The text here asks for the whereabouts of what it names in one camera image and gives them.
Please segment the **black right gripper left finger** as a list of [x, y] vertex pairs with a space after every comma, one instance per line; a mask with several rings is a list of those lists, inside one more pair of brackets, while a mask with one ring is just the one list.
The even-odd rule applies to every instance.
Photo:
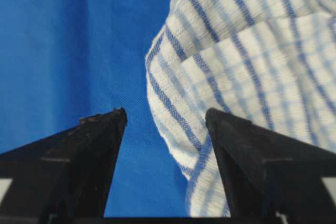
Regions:
[[1, 223], [105, 223], [123, 108], [1, 154]]

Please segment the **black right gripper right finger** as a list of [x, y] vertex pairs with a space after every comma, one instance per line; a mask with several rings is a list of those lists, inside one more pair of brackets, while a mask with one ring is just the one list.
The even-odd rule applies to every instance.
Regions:
[[231, 223], [335, 223], [335, 153], [211, 108]]

